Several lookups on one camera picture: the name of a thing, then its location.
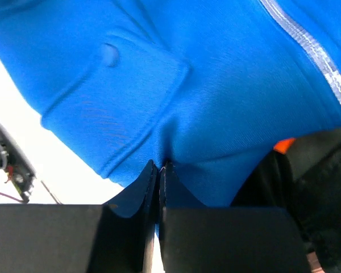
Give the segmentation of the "orange jacket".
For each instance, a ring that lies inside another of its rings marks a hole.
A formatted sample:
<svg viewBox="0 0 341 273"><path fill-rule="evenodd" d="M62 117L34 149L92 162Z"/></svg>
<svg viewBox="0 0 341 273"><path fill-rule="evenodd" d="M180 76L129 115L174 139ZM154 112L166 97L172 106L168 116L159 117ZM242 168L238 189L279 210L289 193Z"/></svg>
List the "orange jacket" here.
<svg viewBox="0 0 341 273"><path fill-rule="evenodd" d="M296 141L296 138L284 139L276 143L273 150L280 153L286 154L291 145Z"/></svg>

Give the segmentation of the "blue zip jacket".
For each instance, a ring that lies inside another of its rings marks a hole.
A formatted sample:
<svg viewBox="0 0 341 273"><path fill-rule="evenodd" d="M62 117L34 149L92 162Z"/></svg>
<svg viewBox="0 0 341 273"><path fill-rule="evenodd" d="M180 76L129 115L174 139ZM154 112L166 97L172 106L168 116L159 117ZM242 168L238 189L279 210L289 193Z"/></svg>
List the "blue zip jacket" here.
<svg viewBox="0 0 341 273"><path fill-rule="evenodd" d="M97 174L171 160L208 206L277 142L341 127L341 1L0 1L0 61Z"/></svg>

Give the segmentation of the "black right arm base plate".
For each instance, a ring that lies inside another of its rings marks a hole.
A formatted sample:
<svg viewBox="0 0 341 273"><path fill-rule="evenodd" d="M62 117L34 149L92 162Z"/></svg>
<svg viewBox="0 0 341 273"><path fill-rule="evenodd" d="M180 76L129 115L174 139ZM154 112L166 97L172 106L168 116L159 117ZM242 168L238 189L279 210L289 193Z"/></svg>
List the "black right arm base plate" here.
<svg viewBox="0 0 341 273"><path fill-rule="evenodd" d="M7 175L21 197L21 202L28 203L34 188L36 173L16 141L0 124L0 170Z"/></svg>

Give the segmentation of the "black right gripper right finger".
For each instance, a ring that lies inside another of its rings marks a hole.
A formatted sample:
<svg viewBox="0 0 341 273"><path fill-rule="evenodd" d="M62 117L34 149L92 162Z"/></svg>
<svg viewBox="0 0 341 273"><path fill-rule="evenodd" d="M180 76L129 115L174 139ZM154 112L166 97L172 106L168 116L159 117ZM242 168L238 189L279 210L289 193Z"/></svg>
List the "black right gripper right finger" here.
<svg viewBox="0 0 341 273"><path fill-rule="evenodd" d="M160 173L161 257L166 272L310 272L299 231L280 208L210 208Z"/></svg>

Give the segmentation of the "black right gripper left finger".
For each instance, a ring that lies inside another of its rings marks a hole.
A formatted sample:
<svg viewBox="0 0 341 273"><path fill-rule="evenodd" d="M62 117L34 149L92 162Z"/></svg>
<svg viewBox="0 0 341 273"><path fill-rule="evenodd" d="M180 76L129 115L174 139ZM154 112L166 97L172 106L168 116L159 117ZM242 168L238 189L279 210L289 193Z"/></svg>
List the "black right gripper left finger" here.
<svg viewBox="0 0 341 273"><path fill-rule="evenodd" d="M102 205L0 204L0 273L150 272L157 168Z"/></svg>

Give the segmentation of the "pink suitcase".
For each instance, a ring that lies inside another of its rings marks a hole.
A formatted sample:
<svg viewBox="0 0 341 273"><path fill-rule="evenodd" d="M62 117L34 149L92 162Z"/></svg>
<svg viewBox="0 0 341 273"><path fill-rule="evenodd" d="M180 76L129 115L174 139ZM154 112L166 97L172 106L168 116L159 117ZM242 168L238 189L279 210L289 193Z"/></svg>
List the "pink suitcase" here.
<svg viewBox="0 0 341 273"><path fill-rule="evenodd" d="M270 152L241 187L234 206L277 206L295 220L313 268L341 272L341 128Z"/></svg>

